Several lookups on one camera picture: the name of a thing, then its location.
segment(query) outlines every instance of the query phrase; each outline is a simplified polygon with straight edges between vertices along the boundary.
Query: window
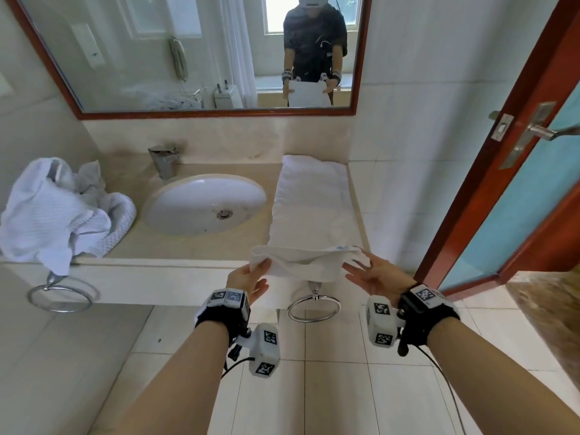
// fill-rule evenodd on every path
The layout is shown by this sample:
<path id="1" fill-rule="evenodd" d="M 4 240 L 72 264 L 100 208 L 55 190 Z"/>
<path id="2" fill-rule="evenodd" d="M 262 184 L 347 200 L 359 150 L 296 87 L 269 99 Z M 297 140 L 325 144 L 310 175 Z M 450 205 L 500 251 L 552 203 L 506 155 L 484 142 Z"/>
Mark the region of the window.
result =
<path id="1" fill-rule="evenodd" d="M 136 38 L 200 37 L 195 0 L 118 0 L 131 36 Z"/>
<path id="2" fill-rule="evenodd" d="M 328 0 L 328 2 L 336 8 L 340 6 L 340 12 L 344 16 L 348 30 L 358 30 L 360 0 Z M 286 14 L 296 6 L 298 6 L 298 0 L 262 0 L 266 35 L 284 33 L 284 19 L 286 18 Z"/>

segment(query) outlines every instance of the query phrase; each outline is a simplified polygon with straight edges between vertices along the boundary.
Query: faucet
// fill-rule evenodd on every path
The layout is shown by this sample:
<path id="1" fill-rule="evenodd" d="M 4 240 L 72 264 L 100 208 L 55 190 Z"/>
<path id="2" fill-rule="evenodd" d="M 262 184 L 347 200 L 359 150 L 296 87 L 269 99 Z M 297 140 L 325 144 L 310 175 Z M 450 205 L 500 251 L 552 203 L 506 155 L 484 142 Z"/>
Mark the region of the faucet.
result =
<path id="1" fill-rule="evenodd" d="M 159 173 L 161 180 L 169 180 L 175 177 L 173 164 L 179 160 L 179 151 L 177 146 L 167 148 L 163 145 L 157 145 L 149 148 L 149 155 L 153 160 L 153 165 Z"/>

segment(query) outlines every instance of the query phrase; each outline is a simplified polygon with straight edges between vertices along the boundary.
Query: hand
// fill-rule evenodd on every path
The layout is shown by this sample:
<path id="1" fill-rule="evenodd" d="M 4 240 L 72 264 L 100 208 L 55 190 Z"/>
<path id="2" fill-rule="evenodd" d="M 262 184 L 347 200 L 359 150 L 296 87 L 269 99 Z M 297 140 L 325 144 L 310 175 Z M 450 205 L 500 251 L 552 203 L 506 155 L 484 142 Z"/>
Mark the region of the hand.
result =
<path id="1" fill-rule="evenodd" d="M 294 90 L 290 89 L 290 80 L 284 81 L 284 87 L 282 88 L 282 98 L 288 99 L 288 94 L 294 93 Z"/>
<path id="2" fill-rule="evenodd" d="M 272 260 L 266 259 L 250 271 L 250 264 L 246 264 L 228 275 L 226 287 L 244 290 L 248 295 L 250 305 L 252 305 L 270 288 L 268 282 L 260 278 L 270 270 L 271 265 Z"/>
<path id="3" fill-rule="evenodd" d="M 371 296 L 385 296 L 396 308 L 401 294 L 415 285 L 415 280 L 386 259 L 379 258 L 366 250 L 362 250 L 362 252 L 371 260 L 371 265 L 365 266 L 357 260 L 353 261 L 360 267 L 348 263 L 342 264 L 342 268 L 348 272 L 346 279 L 358 285 Z"/>
<path id="4" fill-rule="evenodd" d="M 338 80 L 337 79 L 327 79 L 327 88 L 323 91 L 323 93 L 332 93 L 335 88 L 338 87 Z"/>

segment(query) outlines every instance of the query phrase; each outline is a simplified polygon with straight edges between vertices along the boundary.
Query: black shirt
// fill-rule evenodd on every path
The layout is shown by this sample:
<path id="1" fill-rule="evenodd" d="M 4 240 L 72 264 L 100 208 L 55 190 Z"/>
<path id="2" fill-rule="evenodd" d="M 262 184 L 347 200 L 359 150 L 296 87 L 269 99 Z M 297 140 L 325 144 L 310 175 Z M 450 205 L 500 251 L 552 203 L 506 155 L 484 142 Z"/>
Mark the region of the black shirt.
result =
<path id="1" fill-rule="evenodd" d="M 320 75 L 332 71 L 332 48 L 342 46 L 346 56 L 347 33 L 344 17 L 326 4 L 315 18 L 304 8 L 296 7 L 286 14 L 284 20 L 284 48 L 295 52 L 294 78 L 317 82 Z"/>

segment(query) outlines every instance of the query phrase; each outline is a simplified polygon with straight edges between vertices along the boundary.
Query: person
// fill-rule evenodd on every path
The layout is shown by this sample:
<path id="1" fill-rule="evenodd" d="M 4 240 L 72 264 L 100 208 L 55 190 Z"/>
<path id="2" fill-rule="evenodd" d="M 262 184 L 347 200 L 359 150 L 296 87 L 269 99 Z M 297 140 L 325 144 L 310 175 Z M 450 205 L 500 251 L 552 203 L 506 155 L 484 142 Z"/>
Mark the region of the person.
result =
<path id="1" fill-rule="evenodd" d="M 370 264 L 344 263 L 346 278 L 369 295 L 386 296 L 391 305 L 398 305 L 415 280 L 389 261 L 363 253 Z M 268 290 L 262 277 L 270 265 L 266 260 L 253 271 L 249 265 L 234 270 L 227 287 L 243 289 L 250 303 L 255 302 Z M 572 409 L 458 319 L 446 317 L 437 323 L 427 336 L 427 347 L 485 435 L 580 434 L 580 417 Z M 199 324 L 125 412 L 115 434 L 207 433 L 227 350 L 225 325 Z M 413 411 L 410 407 L 404 418 L 413 418 Z"/>
<path id="2" fill-rule="evenodd" d="M 347 55 L 346 23 L 328 0 L 300 0 L 284 20 L 284 72 L 282 94 L 288 99 L 290 80 L 325 80 L 323 93 L 330 96 L 342 80 Z"/>

